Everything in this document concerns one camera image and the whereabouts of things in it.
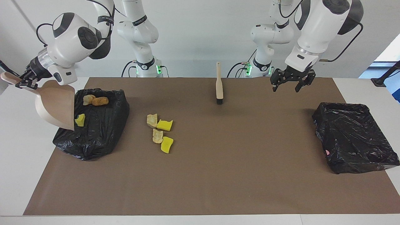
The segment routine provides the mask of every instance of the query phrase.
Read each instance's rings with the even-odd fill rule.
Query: beige dustpan
[[[1,79],[10,84],[17,84],[21,81],[8,72],[2,73]],[[57,81],[49,80],[36,90],[30,88],[25,90],[36,94],[36,111],[42,119],[57,127],[74,130],[75,89],[73,87],[61,86]]]

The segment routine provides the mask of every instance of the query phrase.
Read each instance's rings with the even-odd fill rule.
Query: brown mat
[[[269,79],[91,78],[124,89],[130,116],[114,152],[83,162],[56,149],[25,215],[400,213],[386,172],[333,174],[314,134],[320,102],[344,102],[331,78],[300,93]],[[174,120],[171,154],[152,143],[146,115]]]

